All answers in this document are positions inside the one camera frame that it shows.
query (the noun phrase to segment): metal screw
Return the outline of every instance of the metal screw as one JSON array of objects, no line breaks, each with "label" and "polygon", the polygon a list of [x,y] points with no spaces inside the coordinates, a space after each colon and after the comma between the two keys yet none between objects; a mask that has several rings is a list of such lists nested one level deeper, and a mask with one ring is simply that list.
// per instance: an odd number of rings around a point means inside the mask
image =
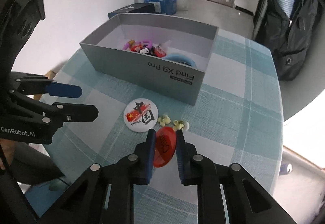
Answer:
[{"label": "metal screw", "polygon": [[195,161],[197,161],[197,162],[202,161],[202,160],[203,160],[203,156],[200,155],[200,154],[195,154],[195,155],[193,156],[193,160],[195,160]]},{"label": "metal screw", "polygon": [[100,169],[100,165],[98,163],[94,163],[91,165],[90,170],[98,171]]},{"label": "metal screw", "polygon": [[42,118],[42,121],[43,121],[44,123],[50,123],[50,122],[51,122],[51,119],[48,118],[48,117],[44,117],[44,118]]},{"label": "metal screw", "polygon": [[127,158],[129,161],[136,161],[138,159],[138,156],[136,154],[130,154]]},{"label": "metal screw", "polygon": [[238,163],[234,163],[232,166],[231,166],[231,169],[233,169],[234,171],[240,171],[242,167],[238,164]]}]

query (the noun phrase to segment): red round badge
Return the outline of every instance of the red round badge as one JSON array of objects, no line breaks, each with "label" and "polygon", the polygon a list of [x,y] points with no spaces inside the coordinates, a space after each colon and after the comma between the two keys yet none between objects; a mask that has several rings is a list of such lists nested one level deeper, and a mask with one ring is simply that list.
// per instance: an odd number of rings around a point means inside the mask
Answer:
[{"label": "red round badge", "polygon": [[156,148],[153,166],[163,167],[172,159],[176,149],[176,133],[171,127],[156,132]]}]

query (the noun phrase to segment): open cardboard box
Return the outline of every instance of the open cardboard box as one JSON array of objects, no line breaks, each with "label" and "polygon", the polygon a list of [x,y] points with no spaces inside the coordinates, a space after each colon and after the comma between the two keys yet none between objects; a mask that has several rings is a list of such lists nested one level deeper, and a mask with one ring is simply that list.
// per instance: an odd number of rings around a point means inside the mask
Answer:
[{"label": "open cardboard box", "polygon": [[[118,14],[81,43],[95,70],[160,94],[195,105],[218,28],[159,14]],[[167,54],[182,54],[196,67],[137,52],[124,51],[126,42],[170,43]]]}]

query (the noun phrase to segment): person's hand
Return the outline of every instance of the person's hand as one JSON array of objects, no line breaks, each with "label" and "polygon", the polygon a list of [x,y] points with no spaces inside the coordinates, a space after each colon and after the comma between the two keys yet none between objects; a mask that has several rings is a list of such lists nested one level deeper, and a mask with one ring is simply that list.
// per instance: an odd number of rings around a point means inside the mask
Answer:
[{"label": "person's hand", "polygon": [[[14,159],[16,142],[12,140],[0,139],[0,144],[3,149],[4,155],[8,161],[8,164],[10,165],[12,163],[12,160]],[[4,165],[2,163],[1,158],[0,158],[0,168],[4,170]]]}]

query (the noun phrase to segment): light blue checkered tablecloth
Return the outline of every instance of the light blue checkered tablecloth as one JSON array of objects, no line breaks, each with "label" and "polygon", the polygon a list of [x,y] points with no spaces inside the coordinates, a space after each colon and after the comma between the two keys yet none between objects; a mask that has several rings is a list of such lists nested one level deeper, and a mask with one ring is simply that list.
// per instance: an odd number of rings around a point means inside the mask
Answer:
[{"label": "light blue checkered tablecloth", "polygon": [[[281,164],[283,112],[271,53],[239,35],[224,30],[218,35],[195,106],[96,72],[78,50],[55,80],[79,85],[82,96],[42,100],[94,104],[99,116],[90,123],[67,123],[45,146],[61,171],[74,181],[93,163],[109,165],[132,153],[147,133],[129,130],[122,116],[131,100],[142,97],[171,120],[189,121],[184,137],[198,153],[227,166],[240,163],[272,193]],[[135,186],[134,222],[197,223],[196,186],[181,185],[175,157],[154,170],[148,186]]]}]

